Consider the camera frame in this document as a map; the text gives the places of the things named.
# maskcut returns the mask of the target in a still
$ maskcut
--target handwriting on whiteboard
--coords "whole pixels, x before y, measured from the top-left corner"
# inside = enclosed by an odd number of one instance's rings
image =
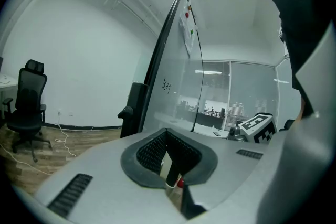
[[[172,85],[169,84],[166,79],[163,79],[162,89],[163,90],[168,90],[167,94],[169,94],[171,86]]]

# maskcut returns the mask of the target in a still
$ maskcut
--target black office chair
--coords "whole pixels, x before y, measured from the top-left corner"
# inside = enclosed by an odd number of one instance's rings
[[[43,69],[43,63],[29,60],[26,67],[21,68],[19,72],[16,110],[13,113],[10,110],[13,98],[7,98],[3,102],[3,105],[6,105],[8,109],[7,127],[20,135],[20,140],[12,145],[13,152],[17,152],[16,146],[29,141],[34,162],[37,162],[37,158],[31,143],[33,140],[46,142],[51,148],[49,140],[35,137],[38,133],[42,135],[40,130],[45,121],[47,109],[45,104],[41,104],[42,92],[47,82],[47,76],[43,74]]]

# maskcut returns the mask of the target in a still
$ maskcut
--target chair armrest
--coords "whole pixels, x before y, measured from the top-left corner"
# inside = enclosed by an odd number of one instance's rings
[[[3,105],[9,105],[9,103],[12,102],[12,100],[13,100],[13,98],[6,98],[6,99],[2,102],[2,104],[3,104]]]
[[[47,106],[45,104],[42,104],[40,107],[41,112],[46,111],[46,109],[47,109]]]
[[[40,111],[42,113],[42,122],[46,122],[46,115],[44,113],[46,109],[47,109],[47,106],[45,104],[41,104]]]

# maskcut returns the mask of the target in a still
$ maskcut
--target chair headrest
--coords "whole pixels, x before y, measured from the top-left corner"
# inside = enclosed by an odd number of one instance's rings
[[[44,63],[35,60],[28,60],[28,62],[26,63],[26,69],[29,69],[35,73],[43,74]]]

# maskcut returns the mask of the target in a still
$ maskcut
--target white desk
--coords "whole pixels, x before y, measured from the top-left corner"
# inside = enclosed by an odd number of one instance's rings
[[[203,135],[207,135],[211,137],[220,137],[220,138],[225,138],[229,134],[228,131],[218,130],[216,128],[212,129],[211,127],[203,126],[198,123],[195,124],[194,133],[203,134]]]
[[[5,100],[5,91],[12,90],[17,87],[18,80],[14,79],[10,76],[7,76],[3,73],[0,73],[0,81],[3,81],[4,79],[8,80],[9,83],[3,84],[0,82],[0,101],[1,101],[1,118],[5,118],[5,109],[2,105],[2,102]]]

